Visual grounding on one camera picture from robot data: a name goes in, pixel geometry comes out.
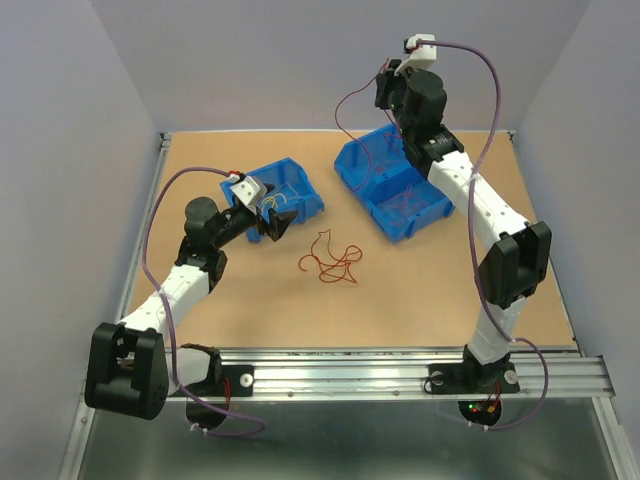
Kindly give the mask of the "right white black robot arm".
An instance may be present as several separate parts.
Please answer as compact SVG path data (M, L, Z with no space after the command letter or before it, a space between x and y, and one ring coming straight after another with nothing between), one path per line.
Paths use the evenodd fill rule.
M376 77L376 107L390 111L404 153L420 175L467 218L474 283L481 310L458 363L433 365L425 390L476 394L499 386L518 391L510 348L526 300L545 279L552 233L514 210L476 171L459 139L443 124L447 101L435 73L394 59Z

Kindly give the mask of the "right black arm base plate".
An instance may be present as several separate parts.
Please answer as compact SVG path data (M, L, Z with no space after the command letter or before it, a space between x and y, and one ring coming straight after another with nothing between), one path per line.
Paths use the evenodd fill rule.
M500 390L502 394L520 392L517 376L507 379L508 372L515 372L514 365L478 366L473 362L441 363L428 366L423 390L432 395L481 396Z

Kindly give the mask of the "small blue plastic bin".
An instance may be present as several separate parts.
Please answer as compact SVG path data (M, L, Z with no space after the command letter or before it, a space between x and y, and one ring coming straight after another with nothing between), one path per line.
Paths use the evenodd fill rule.
M289 157L249 172L232 172L228 179L220 184L228 203L227 208L240 202L230 187L245 175L259 179L267 187L267 194L259 203L256 212L257 223L245 232L251 243L259 243L264 237L269 238L265 230L270 208L277 212L297 211L298 216L290 226L305 223L325 208L324 201L313 187L304 168Z

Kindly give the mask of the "large blue divided bin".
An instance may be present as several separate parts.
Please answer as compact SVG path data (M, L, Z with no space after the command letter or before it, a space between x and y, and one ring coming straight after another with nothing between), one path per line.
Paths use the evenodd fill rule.
M393 244L454 211L451 201L410 165L391 124L345 143L334 170Z

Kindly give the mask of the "aluminium extrusion rail frame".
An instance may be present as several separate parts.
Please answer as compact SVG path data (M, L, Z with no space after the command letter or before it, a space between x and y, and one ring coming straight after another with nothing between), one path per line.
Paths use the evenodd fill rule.
M154 222L149 264L168 271L183 209L223 200L191 165L250 171L296 160L325 209L279 243L227 248L219 287L184 319L182 342L216 344L229 387L210 395L234 414L205 436L212 410L170 397L152 421L82 408L62 475L78 479L635 479L639 467L613 409L605 362L575 342L548 278L518 332L544 348L512 358L521 392L502 420L545 404L502 432L467 426L428 375L456 362L478 300L459 212L391 243L334 170L337 132L197 132L165 138L155 183L171 183Z

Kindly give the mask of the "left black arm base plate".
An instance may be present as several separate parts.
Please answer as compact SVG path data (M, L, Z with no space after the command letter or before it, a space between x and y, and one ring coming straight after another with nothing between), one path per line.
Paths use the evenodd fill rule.
M225 395L225 387L230 387L231 398L247 398L253 396L253 380L255 368L250 364L225 365L221 367L221 373L216 383L204 380L199 383L187 385L186 388L199 397L222 398Z

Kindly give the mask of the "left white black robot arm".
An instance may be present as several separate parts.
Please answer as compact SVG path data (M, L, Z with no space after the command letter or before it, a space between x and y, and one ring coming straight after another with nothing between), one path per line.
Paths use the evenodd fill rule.
M208 197L190 201L185 235L167 278L132 313L94 330L86 404L152 420L180 387L193 386L202 394L227 392L229 382L216 348L185 344L167 353L165 345L174 339L179 322L220 282L227 264L225 245L251 228L277 241L297 215L274 209L262 215L241 202L219 210Z

